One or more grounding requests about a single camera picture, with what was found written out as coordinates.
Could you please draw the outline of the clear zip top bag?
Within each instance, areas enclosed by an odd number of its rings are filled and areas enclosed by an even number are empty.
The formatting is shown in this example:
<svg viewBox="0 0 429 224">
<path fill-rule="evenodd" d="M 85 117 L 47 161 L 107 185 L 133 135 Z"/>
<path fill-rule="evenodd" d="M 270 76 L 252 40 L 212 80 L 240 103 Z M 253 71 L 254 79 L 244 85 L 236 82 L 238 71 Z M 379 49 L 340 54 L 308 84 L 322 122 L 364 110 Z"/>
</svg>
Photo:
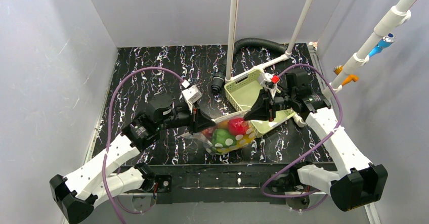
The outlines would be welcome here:
<svg viewBox="0 0 429 224">
<path fill-rule="evenodd" d="M 247 111 L 238 111 L 214 119 L 215 126 L 198 133 L 185 131 L 185 139 L 199 141 L 207 153 L 225 155 L 248 146 L 255 138 L 256 131 L 251 121 L 244 120 Z"/>
</svg>

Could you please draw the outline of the red fake apple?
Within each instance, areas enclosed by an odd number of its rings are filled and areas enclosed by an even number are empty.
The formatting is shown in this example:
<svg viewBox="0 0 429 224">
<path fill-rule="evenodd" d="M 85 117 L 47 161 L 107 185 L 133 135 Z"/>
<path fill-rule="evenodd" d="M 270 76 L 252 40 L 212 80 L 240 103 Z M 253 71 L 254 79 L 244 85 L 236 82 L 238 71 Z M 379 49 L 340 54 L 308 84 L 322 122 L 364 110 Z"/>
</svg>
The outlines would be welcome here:
<svg viewBox="0 0 429 224">
<path fill-rule="evenodd" d="M 234 136 L 245 135 L 249 128 L 248 122 L 245 121 L 243 117 L 234 118 L 228 121 L 228 131 Z"/>
</svg>

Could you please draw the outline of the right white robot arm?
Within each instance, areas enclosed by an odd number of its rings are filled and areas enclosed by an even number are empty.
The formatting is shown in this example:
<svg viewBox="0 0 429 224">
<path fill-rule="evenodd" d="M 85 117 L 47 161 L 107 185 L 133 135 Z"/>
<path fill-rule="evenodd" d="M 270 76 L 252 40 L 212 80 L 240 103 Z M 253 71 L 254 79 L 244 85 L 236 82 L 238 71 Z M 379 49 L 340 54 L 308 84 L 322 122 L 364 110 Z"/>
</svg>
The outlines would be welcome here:
<svg viewBox="0 0 429 224">
<path fill-rule="evenodd" d="M 286 89 L 277 92 L 279 76 L 263 80 L 263 88 L 245 120 L 273 121 L 276 113 L 292 109 L 320 138 L 332 158 L 336 171 L 328 171 L 306 161 L 301 155 L 272 175 L 261 187 L 266 193 L 269 184 L 279 181 L 289 186 L 310 186 L 330 196 L 342 211 L 349 211 L 381 199 L 388 178 L 386 168 L 373 164 L 341 126 L 342 113 L 335 114 L 330 101 L 315 92 L 310 84 L 306 64 L 296 64 L 281 72 Z"/>
</svg>

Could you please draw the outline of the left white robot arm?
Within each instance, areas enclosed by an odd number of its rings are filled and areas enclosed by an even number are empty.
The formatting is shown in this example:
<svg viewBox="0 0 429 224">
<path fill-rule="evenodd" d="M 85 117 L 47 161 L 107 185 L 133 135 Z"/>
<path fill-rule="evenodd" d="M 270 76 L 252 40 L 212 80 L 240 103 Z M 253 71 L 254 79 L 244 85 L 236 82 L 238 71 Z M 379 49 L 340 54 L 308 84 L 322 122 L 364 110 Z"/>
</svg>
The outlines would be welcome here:
<svg viewBox="0 0 429 224">
<path fill-rule="evenodd" d="M 50 179 L 53 199 L 69 223 L 80 223 L 101 203 L 154 184 L 154 174 L 144 164 L 110 174 L 158 141 L 162 130 L 186 127 L 199 133 L 215 124 L 197 102 L 175 104 L 169 95 L 155 95 L 103 151 L 77 170 Z"/>
</svg>

